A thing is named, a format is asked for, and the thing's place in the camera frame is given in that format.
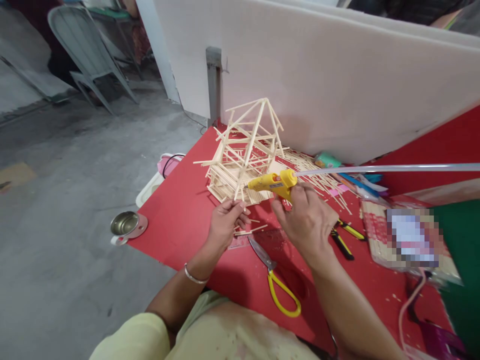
table leg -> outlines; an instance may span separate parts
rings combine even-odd
[[[135,61],[135,55],[132,51],[132,49],[130,48],[130,45],[129,45],[129,42],[127,40],[127,37],[125,36],[125,33],[124,31],[122,30],[122,26],[120,25],[120,23],[118,21],[115,21],[116,23],[116,27],[118,28],[118,31],[120,32],[121,34],[121,37],[123,39],[123,43],[125,44],[126,46],[126,49],[128,51],[128,54],[130,55],[130,59],[133,61],[133,65],[135,66],[136,68],[136,72],[138,73],[138,76],[140,77],[140,79],[143,81],[144,80],[144,76],[142,75],[142,72],[140,71],[140,66],[137,64],[137,62]]]

person's right hand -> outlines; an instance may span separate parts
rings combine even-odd
[[[330,231],[339,215],[319,198],[311,184],[299,182],[291,188],[291,211],[286,211],[277,195],[271,207],[288,238],[307,264],[319,257],[335,257],[329,245]]]

popsicle stick house model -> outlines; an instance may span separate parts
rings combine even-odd
[[[194,164],[209,166],[208,190],[220,202],[227,198],[242,199],[250,206],[272,198],[270,191],[256,192],[244,187],[250,180],[268,174],[275,156],[283,156],[288,149],[282,148],[279,131],[284,129],[275,110],[267,98],[261,98],[226,112],[230,115],[227,129],[220,132],[214,128],[220,143],[213,159]]]

stainless steel cup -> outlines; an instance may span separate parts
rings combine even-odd
[[[148,224],[149,221],[142,214],[135,211],[124,211],[111,221],[110,231],[114,236],[110,242],[117,246],[126,244],[129,239],[140,236]]]

plastic chair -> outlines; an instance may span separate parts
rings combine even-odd
[[[130,89],[127,80],[114,63],[100,32],[86,9],[72,6],[53,8],[48,13],[48,24],[60,44],[73,59],[81,72],[70,71],[73,80],[81,90],[87,101],[95,107],[85,86],[88,86],[112,114],[109,103],[94,83],[94,80],[108,74],[116,76],[131,99],[138,104],[138,100]]]

